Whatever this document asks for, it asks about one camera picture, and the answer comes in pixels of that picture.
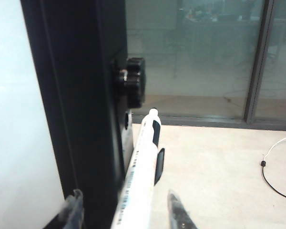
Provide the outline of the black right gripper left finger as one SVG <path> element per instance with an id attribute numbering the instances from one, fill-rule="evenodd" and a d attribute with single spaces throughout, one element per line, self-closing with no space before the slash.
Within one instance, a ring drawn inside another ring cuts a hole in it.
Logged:
<path id="1" fill-rule="evenodd" d="M 81 229 L 84 219 L 83 193 L 74 189 L 65 199 L 59 213 L 44 229 Z"/>

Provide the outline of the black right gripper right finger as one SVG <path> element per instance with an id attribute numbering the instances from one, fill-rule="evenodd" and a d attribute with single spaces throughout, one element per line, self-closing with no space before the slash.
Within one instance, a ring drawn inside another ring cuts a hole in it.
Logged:
<path id="1" fill-rule="evenodd" d="M 171 229 L 197 229 L 181 199 L 172 189 L 168 191 L 167 207 Z"/>

